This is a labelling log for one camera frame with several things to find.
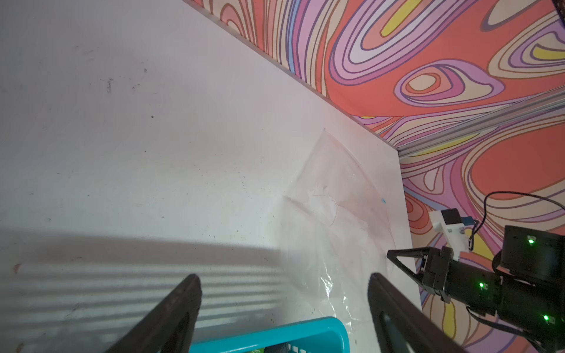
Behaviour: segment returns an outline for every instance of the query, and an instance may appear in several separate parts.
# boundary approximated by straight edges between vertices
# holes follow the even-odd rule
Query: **transparent plastic sheet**
[[[386,252],[396,246],[382,196],[326,130],[282,210],[281,252],[299,293],[323,316],[340,319],[349,333],[372,324],[369,276],[388,275]]]

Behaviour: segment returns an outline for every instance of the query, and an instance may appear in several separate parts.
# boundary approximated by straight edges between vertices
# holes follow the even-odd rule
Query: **white tabletop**
[[[271,229],[324,128],[411,247],[396,151],[182,1],[0,6],[3,347],[101,351],[188,272],[196,339],[318,317],[281,306]]]

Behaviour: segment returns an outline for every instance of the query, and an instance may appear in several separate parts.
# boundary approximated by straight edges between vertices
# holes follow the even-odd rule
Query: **patterned backdrop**
[[[194,0],[394,146],[565,85],[565,29],[551,0]],[[475,218],[495,190],[565,202],[565,110],[513,121],[401,161],[414,246],[442,246],[428,211]],[[565,234],[565,214],[493,198],[464,261],[490,268],[503,227]],[[533,352],[460,303],[423,310],[469,352]]]

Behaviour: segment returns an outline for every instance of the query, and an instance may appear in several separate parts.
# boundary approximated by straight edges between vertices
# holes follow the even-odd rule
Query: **colorful patterned wall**
[[[565,29],[551,0],[194,0],[393,146],[565,85]],[[414,246],[444,245],[428,211],[478,218],[494,190],[565,202],[565,110],[466,136],[401,161]],[[565,234],[565,212],[493,198],[464,261],[490,268],[503,227]],[[534,352],[460,303],[421,294],[469,352]]]

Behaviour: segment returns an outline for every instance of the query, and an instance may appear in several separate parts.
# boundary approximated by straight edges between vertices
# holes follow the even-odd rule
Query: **teal basket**
[[[295,353],[349,353],[349,338],[335,317],[301,321],[274,329],[194,343],[190,353],[245,353],[281,343]]]

